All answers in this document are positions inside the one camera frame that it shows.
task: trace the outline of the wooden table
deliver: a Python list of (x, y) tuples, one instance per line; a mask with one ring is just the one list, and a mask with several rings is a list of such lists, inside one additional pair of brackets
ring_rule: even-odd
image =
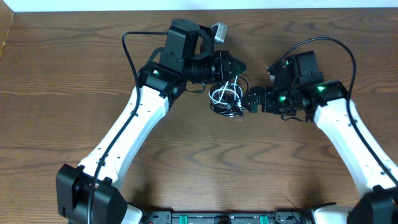
[[(311, 37), (331, 36), (356, 56), (353, 99), (382, 148), (398, 161), (397, 9), (17, 13), (0, 60), (0, 222), (66, 223), (55, 175), (102, 140), (134, 86), (121, 46), (126, 30), (166, 31), (174, 18), (229, 26), (225, 44), (251, 86), (266, 66)], [(137, 68), (165, 37), (128, 38)], [(326, 80), (351, 79), (347, 53), (318, 42)], [(141, 208), (272, 210), (354, 205), (351, 176), (313, 124), (273, 114), (224, 118), (205, 94), (184, 93), (146, 139), (121, 190)]]

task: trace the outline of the white cable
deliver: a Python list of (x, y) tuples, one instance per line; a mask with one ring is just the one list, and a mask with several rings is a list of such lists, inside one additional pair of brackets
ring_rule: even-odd
[(238, 76), (235, 77), (235, 82), (234, 82), (234, 92), (236, 92), (236, 81), (238, 80)]
[[(212, 94), (210, 94), (210, 92), (209, 92), (209, 97), (211, 99), (211, 102), (214, 105), (228, 105), (228, 103), (223, 99), (224, 94), (226, 92), (231, 92), (234, 95), (234, 100), (236, 99), (236, 97), (238, 97), (238, 98), (242, 97), (243, 91), (242, 91), (242, 88), (237, 84), (237, 81), (238, 81), (238, 76), (235, 77), (235, 81), (233, 84), (230, 82), (226, 82), (224, 86), (215, 90)], [(240, 95), (236, 92), (236, 86), (239, 87)]]
[(224, 89), (223, 89), (223, 93), (221, 94), (220, 99), (219, 99), (216, 103), (213, 102), (214, 104), (218, 104), (219, 102), (221, 102), (221, 100), (223, 99), (223, 96), (224, 96), (224, 92), (225, 92), (225, 90), (226, 90), (226, 87), (228, 86), (228, 83), (229, 83), (229, 81), (225, 83), (225, 86), (224, 86)]

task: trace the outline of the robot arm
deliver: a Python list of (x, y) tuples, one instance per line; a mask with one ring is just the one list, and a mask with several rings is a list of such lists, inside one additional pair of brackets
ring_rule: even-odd
[[(380, 148), (365, 127), (354, 103), (352, 101), (350, 103), (356, 125), (366, 141), (371, 145), (378, 158), (390, 169), (392, 175), (398, 177), (398, 167)], [(353, 177), (360, 198), (366, 193), (373, 192), (373, 188), (377, 185), (384, 189), (395, 187), (392, 180), (383, 172), (353, 129), (347, 117), (346, 100), (344, 98), (328, 101), (326, 106), (318, 106), (314, 122), (336, 147)]]
[(257, 113), (261, 105), (262, 112), (281, 115), (285, 121), (285, 116), (302, 121), (294, 116), (304, 110), (305, 121), (314, 121), (336, 147), (361, 198), (354, 209), (332, 205), (314, 210), (315, 223), (392, 223), (398, 199), (394, 182), (398, 168), (366, 129), (350, 100), (355, 125), (374, 155), (360, 139), (347, 112), (344, 86), (339, 81), (323, 81), (313, 52), (291, 55), (284, 64), (278, 60), (268, 70), (274, 86), (252, 87), (243, 100), (244, 107)]
[[(77, 168), (64, 164), (59, 170), (56, 183), (61, 216), (71, 223), (139, 222), (142, 212), (128, 205), (119, 189), (130, 163), (151, 129), (185, 91), (187, 82), (203, 85), (225, 82), (246, 70), (246, 65), (233, 58), (227, 50), (214, 52), (214, 45), (224, 42), (227, 30), (228, 27), (220, 22), (204, 27), (184, 19), (172, 21), (165, 47), (156, 49), (139, 70), (135, 77), (136, 88), (105, 138)], [(201, 54), (197, 55), (195, 48), (199, 36), (203, 41)], [(124, 49), (136, 76), (125, 45)], [(159, 62), (153, 62), (159, 53)], [(137, 88), (141, 96), (139, 101)]]
[[(133, 117), (110, 150), (106, 162), (103, 164), (98, 175), (98, 180), (107, 178), (107, 181), (110, 181), (111, 185), (117, 189), (122, 187), (124, 176), (126, 175), (130, 163), (137, 154), (145, 138), (155, 124), (163, 118), (169, 110), (169, 99), (159, 96), (159, 91), (148, 86), (143, 86), (140, 92), (140, 106), (138, 107), (136, 116)], [(130, 100), (118, 120), (113, 124), (112, 128), (97, 147), (79, 163), (79, 166), (84, 166), (83, 172), (85, 174), (94, 176), (95, 169), (103, 155), (103, 151), (129, 118), (131, 111), (136, 105), (136, 99), (137, 91), (133, 89)]]

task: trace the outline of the black plastic cover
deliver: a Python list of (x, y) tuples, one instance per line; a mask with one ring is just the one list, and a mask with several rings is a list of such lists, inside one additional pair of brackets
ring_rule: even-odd
[(349, 212), (350, 224), (390, 224), (397, 223), (397, 188), (384, 190), (380, 186), (373, 188), (362, 197), (354, 209)]
[(159, 64), (180, 73), (184, 63), (195, 54), (199, 30), (200, 26), (192, 21), (174, 19)]
[[(64, 164), (56, 178), (58, 212), (70, 223), (86, 223), (88, 194), (91, 176)], [(117, 188), (97, 182), (94, 192), (93, 223), (121, 223), (127, 210), (127, 202)]]
[(286, 58), (286, 61), (291, 80), (298, 77), (300, 87), (323, 82), (323, 75), (319, 72), (313, 51), (291, 55)]

